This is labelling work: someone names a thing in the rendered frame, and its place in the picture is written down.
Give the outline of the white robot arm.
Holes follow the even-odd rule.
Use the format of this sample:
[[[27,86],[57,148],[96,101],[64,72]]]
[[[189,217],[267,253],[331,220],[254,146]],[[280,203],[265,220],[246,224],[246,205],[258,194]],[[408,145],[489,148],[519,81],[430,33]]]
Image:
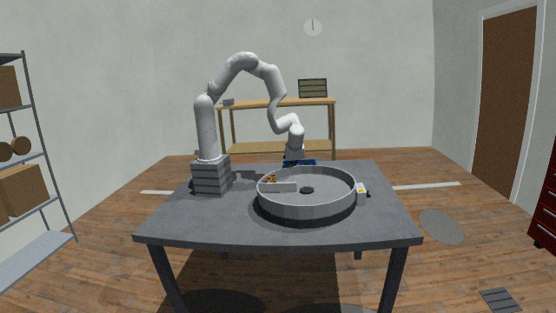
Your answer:
[[[290,113],[275,119],[275,108],[287,95],[279,69],[273,64],[262,62],[254,53],[238,52],[225,61],[194,102],[199,144],[199,150],[195,150],[195,152],[198,152],[194,152],[194,155],[198,155],[197,161],[200,163],[212,163],[222,159],[222,154],[218,150],[214,106],[232,80],[243,69],[249,70],[248,73],[264,80],[266,84],[270,96],[267,115],[272,131],[276,135],[288,131],[288,142],[285,143],[285,146],[288,146],[292,151],[298,151],[302,148],[304,128],[301,126],[299,117],[295,113]],[[206,96],[207,93],[210,96]],[[214,93],[214,95],[211,93]],[[214,105],[212,98],[215,99]]]

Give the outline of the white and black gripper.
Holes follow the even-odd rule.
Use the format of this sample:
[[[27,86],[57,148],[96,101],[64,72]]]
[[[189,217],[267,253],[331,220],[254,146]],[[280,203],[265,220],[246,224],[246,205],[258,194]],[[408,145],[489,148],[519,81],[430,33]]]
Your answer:
[[[287,148],[287,149],[286,149]],[[285,148],[285,152],[284,152],[284,156],[283,159],[286,159],[286,161],[290,161],[291,165],[293,165],[293,161],[295,162],[295,165],[297,163],[298,160],[302,160],[304,158],[304,145],[302,145],[302,148],[298,151],[292,151],[289,149],[288,146],[286,146]]]

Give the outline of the blue crate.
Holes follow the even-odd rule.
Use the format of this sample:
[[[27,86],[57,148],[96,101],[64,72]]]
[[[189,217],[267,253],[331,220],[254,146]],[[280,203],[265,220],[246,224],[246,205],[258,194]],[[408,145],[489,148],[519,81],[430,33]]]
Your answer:
[[[316,159],[302,159],[298,160],[296,164],[300,163],[303,165],[317,165]],[[291,164],[290,161],[283,160],[282,168],[287,168],[289,164]]]

